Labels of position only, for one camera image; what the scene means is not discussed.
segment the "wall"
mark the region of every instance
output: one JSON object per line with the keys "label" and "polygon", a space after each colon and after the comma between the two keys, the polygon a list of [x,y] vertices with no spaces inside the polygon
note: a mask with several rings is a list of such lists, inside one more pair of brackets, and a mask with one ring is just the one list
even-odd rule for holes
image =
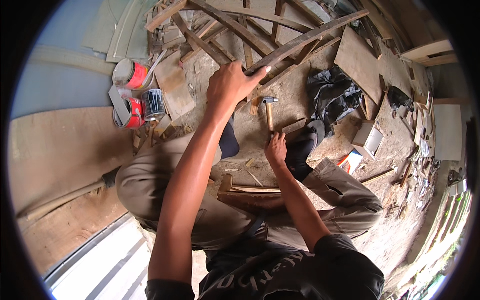
{"label": "wall", "polygon": [[[105,59],[81,46],[103,0],[66,0],[52,15],[36,45],[56,46]],[[111,106],[111,76],[69,66],[28,62],[20,77],[11,118],[63,108]]]}

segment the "hammer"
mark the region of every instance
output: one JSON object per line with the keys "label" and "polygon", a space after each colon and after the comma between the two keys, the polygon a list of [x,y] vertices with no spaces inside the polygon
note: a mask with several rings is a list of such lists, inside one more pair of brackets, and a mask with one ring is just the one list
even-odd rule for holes
{"label": "hammer", "polygon": [[267,125],[268,125],[268,137],[269,140],[272,139],[273,137],[273,113],[272,113],[272,103],[278,102],[277,97],[263,97],[262,98],[262,103],[265,103],[265,110],[267,113]]}

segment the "right hand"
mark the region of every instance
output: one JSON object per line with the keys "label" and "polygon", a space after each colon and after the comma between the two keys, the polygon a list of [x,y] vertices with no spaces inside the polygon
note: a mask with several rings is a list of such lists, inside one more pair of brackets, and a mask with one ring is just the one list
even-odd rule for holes
{"label": "right hand", "polygon": [[273,169],[285,165],[285,157],[287,157],[285,133],[276,132],[270,142],[265,143],[264,152]]}

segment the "wooden hammer handle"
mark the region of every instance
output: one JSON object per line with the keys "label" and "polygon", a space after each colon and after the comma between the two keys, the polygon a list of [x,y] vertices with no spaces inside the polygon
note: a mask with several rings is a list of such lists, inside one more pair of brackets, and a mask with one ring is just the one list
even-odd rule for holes
{"label": "wooden hammer handle", "polygon": [[272,103],[265,103],[265,110],[267,113],[267,125],[268,125],[268,134],[269,136],[273,135],[273,112],[272,112]]}

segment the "paint can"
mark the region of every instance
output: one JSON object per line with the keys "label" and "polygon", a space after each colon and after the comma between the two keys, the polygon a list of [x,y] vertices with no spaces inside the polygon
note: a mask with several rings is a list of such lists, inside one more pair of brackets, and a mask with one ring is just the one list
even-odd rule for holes
{"label": "paint can", "polygon": [[123,98],[123,102],[125,103],[125,106],[130,113],[130,117],[126,124],[122,124],[120,117],[118,116],[117,111],[114,108],[113,122],[119,128],[140,128],[145,123],[145,120],[142,118],[142,102],[136,98]]}
{"label": "paint can", "polygon": [[[147,76],[148,68],[131,60],[122,59],[115,69],[113,69],[112,81],[116,86],[124,86],[128,89],[142,89],[145,77]],[[146,81],[145,86],[149,86],[153,80],[153,75]]]}
{"label": "paint can", "polygon": [[165,116],[162,90],[154,88],[143,93],[142,107],[145,121],[160,121]]}

